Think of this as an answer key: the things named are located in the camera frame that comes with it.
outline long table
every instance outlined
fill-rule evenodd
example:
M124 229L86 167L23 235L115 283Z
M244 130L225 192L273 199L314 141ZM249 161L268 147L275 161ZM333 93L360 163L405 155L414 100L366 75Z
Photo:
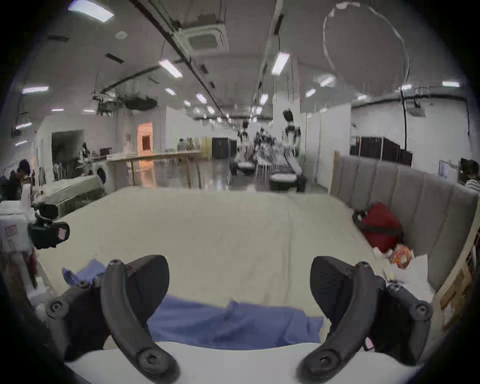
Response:
M189 157L193 158L195 160L196 157L199 157L202 155L202 151L200 150L193 150L193 151L174 151L174 152L157 152L157 153L151 153L147 155L134 155L134 156L121 156L121 157L113 157L113 158L107 158L108 163L112 163L116 165L117 163L130 163L132 166L132 182L133 185L135 185L135 172L133 170L133 162L134 161L139 161L139 160L158 160L158 159L181 159L183 160L183 163L185 164L185 170L187 173L187 185L189 188L192 187L192 181L190 179L190 165L189 165ZM197 177L198 177L198 187L202 189L202 182L200 179L200 167L198 166L198 163L196 161L195 165L197 168Z

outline white mattress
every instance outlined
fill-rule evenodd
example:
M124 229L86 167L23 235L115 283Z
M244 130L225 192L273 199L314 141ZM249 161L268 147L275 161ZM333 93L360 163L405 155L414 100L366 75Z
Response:
M54 181L41 188L43 194L39 196L37 203L59 204L82 193L103 188L103 184L98 175L91 175Z
M161 254L170 269L169 294L213 305L230 299L288 305L320 315L309 286L314 257L372 264L372 250L351 210L329 195L121 189L62 218L70 238L39 251L58 294L61 269L76 272L96 258L128 263Z

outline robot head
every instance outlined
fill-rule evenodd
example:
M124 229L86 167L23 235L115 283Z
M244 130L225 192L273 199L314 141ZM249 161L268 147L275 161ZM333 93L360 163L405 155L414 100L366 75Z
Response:
M293 113L290 109L286 109L283 111L283 117L287 122L293 121Z

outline red backpack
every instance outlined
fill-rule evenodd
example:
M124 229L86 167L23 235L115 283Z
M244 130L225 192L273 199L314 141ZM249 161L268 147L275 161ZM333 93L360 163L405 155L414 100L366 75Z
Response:
M383 203L375 203L367 209L356 209L353 222L362 231L372 248L385 253L402 240L400 221Z

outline doorway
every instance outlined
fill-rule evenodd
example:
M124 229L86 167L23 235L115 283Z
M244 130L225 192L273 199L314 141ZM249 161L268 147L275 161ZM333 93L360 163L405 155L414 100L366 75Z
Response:
M138 155L147 155L152 153L153 143L153 124L143 123L137 128L137 151Z

